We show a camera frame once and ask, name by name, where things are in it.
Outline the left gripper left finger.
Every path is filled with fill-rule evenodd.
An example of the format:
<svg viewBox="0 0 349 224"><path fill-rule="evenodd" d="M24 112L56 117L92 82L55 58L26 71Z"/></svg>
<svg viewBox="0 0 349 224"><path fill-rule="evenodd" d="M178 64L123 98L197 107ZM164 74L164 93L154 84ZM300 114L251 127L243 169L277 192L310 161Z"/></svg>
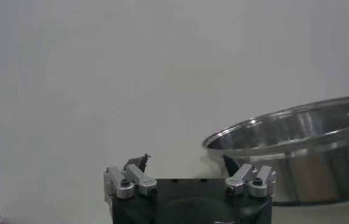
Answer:
<svg viewBox="0 0 349 224"><path fill-rule="evenodd" d="M122 169L110 166L104 171L104 192L106 196L115 195L121 200L134 197L136 192L154 198L158 192L158 181L144 172L150 155L129 159Z"/></svg>

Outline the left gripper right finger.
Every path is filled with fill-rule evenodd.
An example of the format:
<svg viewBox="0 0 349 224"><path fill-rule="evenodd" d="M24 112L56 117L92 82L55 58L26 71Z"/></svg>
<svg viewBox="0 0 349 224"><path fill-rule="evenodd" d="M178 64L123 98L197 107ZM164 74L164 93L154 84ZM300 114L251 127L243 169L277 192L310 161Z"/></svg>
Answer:
<svg viewBox="0 0 349 224"><path fill-rule="evenodd" d="M228 195L249 194L255 198L275 195L277 175L272 167L261 166L257 169L252 164L239 164L227 155L223 155L222 159L229 175L224 180Z"/></svg>

